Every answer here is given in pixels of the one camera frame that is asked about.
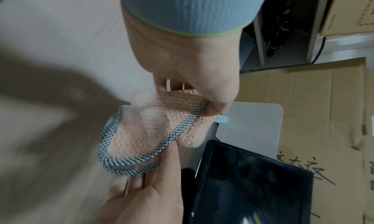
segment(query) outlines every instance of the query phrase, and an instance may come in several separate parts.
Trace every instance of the fluffy pink fabric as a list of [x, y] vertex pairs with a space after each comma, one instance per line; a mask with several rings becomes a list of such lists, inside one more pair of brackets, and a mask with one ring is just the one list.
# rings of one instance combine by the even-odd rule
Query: fluffy pink fabric
[[[123, 108], [123, 120], [108, 146], [116, 158], [144, 155], [180, 125], [204, 98], [196, 90], [134, 93], [130, 107]], [[176, 139], [178, 145], [199, 146], [217, 116], [200, 113], [192, 125]]]

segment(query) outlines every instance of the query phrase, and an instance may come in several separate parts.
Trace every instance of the hand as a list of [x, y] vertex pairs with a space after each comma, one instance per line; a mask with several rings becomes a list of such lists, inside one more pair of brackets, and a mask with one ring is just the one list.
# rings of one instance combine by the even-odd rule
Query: hand
[[183, 201], [178, 147], [170, 143], [158, 170], [117, 180], [94, 224], [181, 224]]
[[211, 103], [207, 115], [224, 112], [239, 91], [239, 40], [242, 30], [216, 37], [188, 37], [153, 27], [122, 14], [132, 51], [139, 64], [153, 73], [156, 90], [194, 88]]

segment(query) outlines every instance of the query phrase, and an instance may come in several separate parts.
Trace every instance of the person's right hand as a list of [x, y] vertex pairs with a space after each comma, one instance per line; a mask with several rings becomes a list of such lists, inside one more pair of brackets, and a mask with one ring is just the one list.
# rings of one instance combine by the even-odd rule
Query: person's right hand
[[194, 88], [211, 101], [207, 115], [228, 109], [239, 91], [239, 40], [242, 30], [216, 37], [188, 37], [150, 26], [122, 4], [132, 51], [153, 73], [156, 90]]

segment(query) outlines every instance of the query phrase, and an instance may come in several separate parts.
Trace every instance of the light blue sleeve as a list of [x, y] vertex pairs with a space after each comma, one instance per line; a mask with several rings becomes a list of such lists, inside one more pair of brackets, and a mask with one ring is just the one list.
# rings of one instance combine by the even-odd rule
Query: light blue sleeve
[[243, 28], [264, 0], [122, 0], [149, 24], [191, 36], [219, 35]]

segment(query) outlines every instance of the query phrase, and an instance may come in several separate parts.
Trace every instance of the person's left hand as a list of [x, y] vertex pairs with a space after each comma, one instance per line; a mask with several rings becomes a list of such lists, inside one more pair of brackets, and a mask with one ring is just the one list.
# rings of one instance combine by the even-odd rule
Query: person's left hand
[[183, 201], [178, 147], [171, 142], [158, 170], [117, 180], [94, 224], [181, 224]]

